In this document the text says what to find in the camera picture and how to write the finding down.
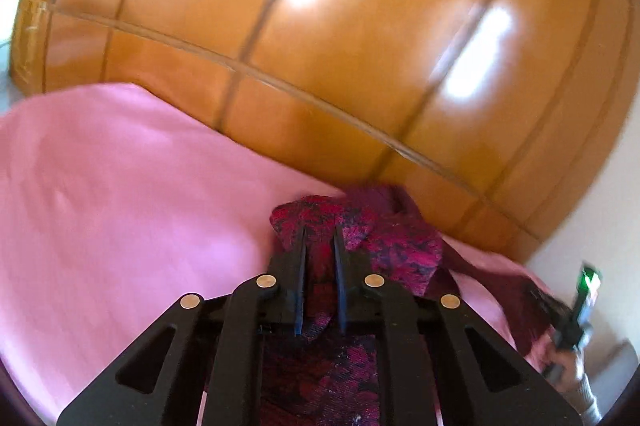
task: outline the red patterned fabric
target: red patterned fabric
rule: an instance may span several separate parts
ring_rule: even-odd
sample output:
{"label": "red patterned fabric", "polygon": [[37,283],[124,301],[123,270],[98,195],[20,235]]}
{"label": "red patterned fabric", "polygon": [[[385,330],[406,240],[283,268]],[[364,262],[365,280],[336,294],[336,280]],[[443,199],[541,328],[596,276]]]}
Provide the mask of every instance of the red patterned fabric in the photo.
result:
{"label": "red patterned fabric", "polygon": [[336,225],[342,226],[347,251],[367,252],[374,272],[402,283],[414,295],[460,294],[450,269],[480,281],[503,307],[523,356],[548,329],[548,320],[526,297],[526,276],[494,274],[465,261],[422,219],[402,188],[358,188],[339,199],[305,197],[277,207],[271,225],[285,254],[292,251],[298,230],[306,227],[308,286],[302,336],[266,341],[261,403],[265,426],[379,424],[375,340],[345,338],[333,321],[330,243]]}

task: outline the green object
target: green object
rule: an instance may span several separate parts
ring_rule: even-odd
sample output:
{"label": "green object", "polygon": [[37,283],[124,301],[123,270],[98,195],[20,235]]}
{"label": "green object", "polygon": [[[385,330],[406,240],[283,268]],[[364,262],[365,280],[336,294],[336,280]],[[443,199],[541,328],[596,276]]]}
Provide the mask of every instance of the green object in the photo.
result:
{"label": "green object", "polygon": [[602,276],[596,268],[583,264],[582,272],[578,278],[578,292],[595,292],[600,287]]}

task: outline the metal screw head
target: metal screw head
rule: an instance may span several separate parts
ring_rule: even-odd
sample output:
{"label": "metal screw head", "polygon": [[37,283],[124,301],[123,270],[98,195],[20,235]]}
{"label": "metal screw head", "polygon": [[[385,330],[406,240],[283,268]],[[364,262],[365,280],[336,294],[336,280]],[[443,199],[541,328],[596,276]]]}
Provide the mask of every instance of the metal screw head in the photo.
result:
{"label": "metal screw head", "polygon": [[369,274],[365,276],[364,283],[369,287],[382,287],[385,284],[385,279],[379,274]]}
{"label": "metal screw head", "polygon": [[187,294],[180,299],[180,307],[183,309],[193,309],[200,304],[200,296],[197,294]]}
{"label": "metal screw head", "polygon": [[262,276],[258,276],[258,279],[255,282],[258,284],[258,287],[268,289],[269,287],[276,285],[277,280],[276,277],[271,274],[263,274]]}
{"label": "metal screw head", "polygon": [[446,309],[457,309],[460,307],[460,298],[454,294],[445,294],[440,298],[440,303]]}

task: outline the pink fabric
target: pink fabric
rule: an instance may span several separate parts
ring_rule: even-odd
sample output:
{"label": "pink fabric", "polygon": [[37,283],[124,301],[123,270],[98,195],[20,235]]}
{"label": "pink fabric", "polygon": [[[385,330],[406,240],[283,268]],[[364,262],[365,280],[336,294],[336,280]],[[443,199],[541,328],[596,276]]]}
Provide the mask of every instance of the pink fabric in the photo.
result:
{"label": "pink fabric", "polygon": [[181,294],[264,270],[272,209],[340,191],[132,85],[0,119],[0,359],[46,422]]}
{"label": "pink fabric", "polygon": [[[468,246],[467,244],[459,242],[450,236],[443,235],[442,237],[444,241],[453,247],[462,258],[477,268],[498,274],[519,274],[527,276],[543,291],[551,294],[550,289],[540,278],[529,272],[519,263],[511,261],[501,254],[484,252],[480,249],[476,249],[475,247]],[[478,313],[483,320],[489,323],[504,338],[504,340],[507,341],[507,343],[515,348],[515,342],[511,335],[507,317],[504,315],[502,307],[496,301],[494,296],[484,287],[484,285],[474,278],[455,271],[450,271],[450,273],[460,289],[460,296],[462,296],[462,299],[476,313]],[[551,331],[549,330],[533,343],[530,352],[525,357],[529,364],[539,372],[541,372],[545,366],[543,359],[545,357],[546,346],[550,341]]]}

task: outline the bed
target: bed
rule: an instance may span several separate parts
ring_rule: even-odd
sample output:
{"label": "bed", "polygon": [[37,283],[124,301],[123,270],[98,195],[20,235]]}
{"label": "bed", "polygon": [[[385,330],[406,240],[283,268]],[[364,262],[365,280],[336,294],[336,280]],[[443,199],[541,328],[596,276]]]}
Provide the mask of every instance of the bed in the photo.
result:
{"label": "bed", "polygon": [[[0,119],[0,146],[0,360],[45,424],[182,294],[228,294],[263,272],[275,206],[342,193],[128,84],[29,98]],[[510,340],[487,290],[456,281]]]}

